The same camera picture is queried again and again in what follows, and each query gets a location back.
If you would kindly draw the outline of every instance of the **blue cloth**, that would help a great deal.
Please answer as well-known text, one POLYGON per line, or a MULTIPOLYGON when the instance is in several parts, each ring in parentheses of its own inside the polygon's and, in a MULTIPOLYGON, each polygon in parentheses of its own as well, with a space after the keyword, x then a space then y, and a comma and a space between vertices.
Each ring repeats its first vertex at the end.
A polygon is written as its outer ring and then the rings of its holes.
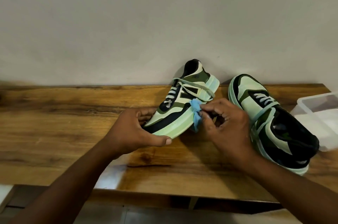
POLYGON ((198 125, 200 124, 202 118, 198 114, 201 111, 200 104, 202 102, 199 99, 193 99, 190 101, 192 111, 194 112, 194 132, 198 132, 198 125))

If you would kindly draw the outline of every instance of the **sneaker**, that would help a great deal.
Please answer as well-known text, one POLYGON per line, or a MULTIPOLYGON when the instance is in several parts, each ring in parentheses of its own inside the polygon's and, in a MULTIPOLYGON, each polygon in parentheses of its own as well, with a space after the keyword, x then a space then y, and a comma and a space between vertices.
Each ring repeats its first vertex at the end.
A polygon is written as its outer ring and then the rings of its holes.
POLYGON ((214 98, 218 86, 219 81, 205 72, 200 61, 189 60, 183 75, 173 79, 165 100, 142 128, 155 135, 179 136, 193 124, 190 101, 199 99, 205 104, 214 98))
POLYGON ((319 149, 317 137, 284 110, 255 78, 243 74, 232 79, 229 100, 251 120, 251 140, 267 159, 303 175, 319 149))

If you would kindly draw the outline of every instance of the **mint green midsole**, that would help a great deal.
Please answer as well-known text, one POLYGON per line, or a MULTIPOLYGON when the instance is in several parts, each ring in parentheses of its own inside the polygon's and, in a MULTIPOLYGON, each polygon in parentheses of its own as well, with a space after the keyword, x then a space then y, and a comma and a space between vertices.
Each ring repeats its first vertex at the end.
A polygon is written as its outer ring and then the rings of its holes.
MULTIPOLYGON (((231 80, 230 84, 229 84, 229 88, 228 88, 228 97, 229 97, 229 101, 233 104, 235 104, 236 106, 240 107, 241 109, 243 109, 241 107, 241 105, 238 103, 237 99, 236 99, 236 95, 234 93, 234 79, 236 78, 236 76, 231 80)), ((252 127, 251 129, 251 141, 252 143, 254 144, 255 148, 260 152, 260 154, 265 157, 266 159, 270 160, 271 162, 274 162, 275 164, 278 164, 276 163, 274 160, 272 160, 271 157, 269 157, 269 155, 266 153, 266 151, 264 150, 264 147, 262 145, 262 142, 261 140, 259 139, 259 136, 257 134, 257 131, 255 131, 256 128, 255 126, 252 127)), ((307 170, 309 169, 309 165, 303 167, 303 168, 300 168, 300 169, 292 169, 292 168, 287 168, 285 166, 282 166, 283 168, 289 170, 289 171, 292 171, 298 175, 304 175, 307 170)))
MULTIPOLYGON (((208 87, 212 92, 215 93, 219 86, 219 81, 216 77, 213 75, 210 76, 209 80, 205 84, 206 87, 208 87)), ((202 90, 199 94, 199 96, 203 96, 207 98, 208 93, 204 90, 202 90)), ((192 111, 192 108, 189 107, 187 111, 183 113, 179 118, 177 118, 174 122, 167 125, 166 127, 154 132, 155 135, 166 135, 171 138, 176 138, 177 136, 181 135, 183 132, 185 132, 192 124, 194 118, 194 112, 192 111)))

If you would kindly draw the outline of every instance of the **plastic container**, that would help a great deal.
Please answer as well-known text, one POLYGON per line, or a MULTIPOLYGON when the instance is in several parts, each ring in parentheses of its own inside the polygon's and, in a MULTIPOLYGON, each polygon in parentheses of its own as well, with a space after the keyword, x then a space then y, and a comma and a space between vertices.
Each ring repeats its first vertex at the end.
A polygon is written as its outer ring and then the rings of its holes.
POLYGON ((319 150, 338 148, 338 92, 299 98, 290 112, 319 139, 319 150))

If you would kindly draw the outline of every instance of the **wooden table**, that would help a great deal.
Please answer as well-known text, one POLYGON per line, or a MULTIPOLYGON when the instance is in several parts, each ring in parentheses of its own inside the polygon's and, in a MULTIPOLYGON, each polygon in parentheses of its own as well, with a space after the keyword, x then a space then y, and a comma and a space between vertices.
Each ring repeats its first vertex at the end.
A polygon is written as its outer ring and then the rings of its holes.
MULTIPOLYGON (((290 111, 300 97, 327 93, 322 84, 268 85, 290 111)), ((50 185, 109 130, 125 108, 158 106, 170 86, 0 87, 0 184, 50 185)), ((227 97, 221 86, 216 97, 227 97)), ((338 192, 338 152, 320 152, 306 177, 338 192)), ((234 169, 212 143, 185 132, 163 148, 113 161, 95 188, 276 201, 234 169)))

